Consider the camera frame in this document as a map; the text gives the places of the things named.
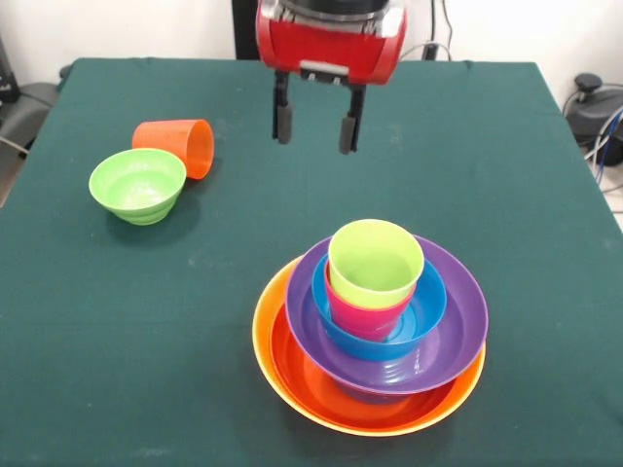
stacked bowls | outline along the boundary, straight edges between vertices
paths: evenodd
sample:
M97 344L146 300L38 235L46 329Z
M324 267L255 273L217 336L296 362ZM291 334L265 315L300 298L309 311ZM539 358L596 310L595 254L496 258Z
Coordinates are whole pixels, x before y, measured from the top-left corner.
M482 291L454 256L388 221L349 223L285 267L256 308L256 357L295 410L393 436L453 412L484 365Z

orange cup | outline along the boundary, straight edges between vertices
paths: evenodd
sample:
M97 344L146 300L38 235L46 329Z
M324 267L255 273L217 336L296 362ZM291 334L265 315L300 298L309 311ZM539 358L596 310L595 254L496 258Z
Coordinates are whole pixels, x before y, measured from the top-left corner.
M214 161L214 134L205 120L143 122L134 131L132 148L169 151L184 162L189 178L201 180Z

green bowl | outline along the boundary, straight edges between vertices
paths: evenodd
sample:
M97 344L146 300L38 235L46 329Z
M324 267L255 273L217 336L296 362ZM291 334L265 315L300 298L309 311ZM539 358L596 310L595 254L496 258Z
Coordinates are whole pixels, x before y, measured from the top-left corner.
M93 198L117 217L136 226L161 221L186 180L186 166L160 149L131 149L101 162L91 174Z

plastic cup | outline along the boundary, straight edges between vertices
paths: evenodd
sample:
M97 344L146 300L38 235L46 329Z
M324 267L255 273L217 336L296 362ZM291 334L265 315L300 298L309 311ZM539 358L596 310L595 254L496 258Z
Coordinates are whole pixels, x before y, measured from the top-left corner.
M409 294L397 305L382 309L369 309L354 306L342 300L331 287L328 262L324 266L324 286L327 292L331 319L342 330L366 341L382 342L396 326L400 315L407 309L413 294Z
M363 219L341 227L329 243L331 286L351 305L382 309L413 294L424 268L420 244L388 221Z
M189 178L201 180L214 161L214 134L205 120L143 122L134 131L132 148L169 151L184 162Z

blue bowl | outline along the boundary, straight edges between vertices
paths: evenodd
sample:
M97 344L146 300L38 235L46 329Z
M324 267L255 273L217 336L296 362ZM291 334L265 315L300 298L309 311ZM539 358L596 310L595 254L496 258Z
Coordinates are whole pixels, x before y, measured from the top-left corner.
M374 342L353 336L331 320L331 309L324 286L327 261L328 257L325 255L316 266L311 291L327 336L348 355L373 362L403 357L416 348L418 342L439 324L444 315L446 286L437 269L426 260L416 293L387 339Z

